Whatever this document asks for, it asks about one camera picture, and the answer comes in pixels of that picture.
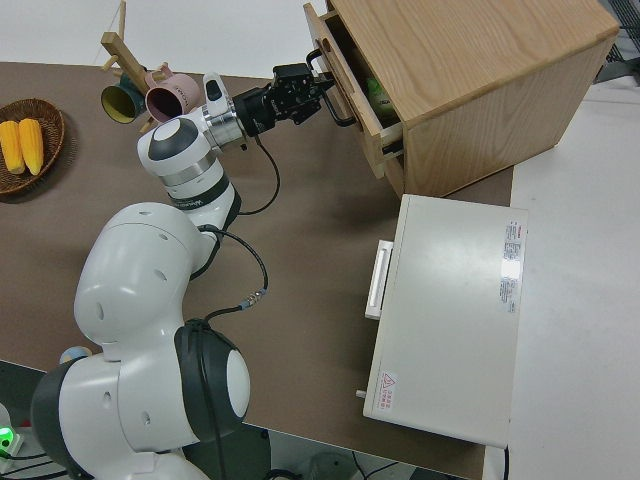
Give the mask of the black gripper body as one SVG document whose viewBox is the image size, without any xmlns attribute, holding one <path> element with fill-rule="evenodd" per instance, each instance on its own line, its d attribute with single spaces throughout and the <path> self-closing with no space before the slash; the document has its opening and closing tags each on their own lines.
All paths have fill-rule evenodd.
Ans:
<svg viewBox="0 0 640 480">
<path fill-rule="evenodd" d="M 321 97 L 320 92 L 310 91 L 312 73 L 306 64 L 275 66 L 273 73 L 273 80 L 265 87 L 233 97 L 237 117 L 249 137 L 272 129 L 277 121 L 292 120 L 297 97 Z"/>
</svg>

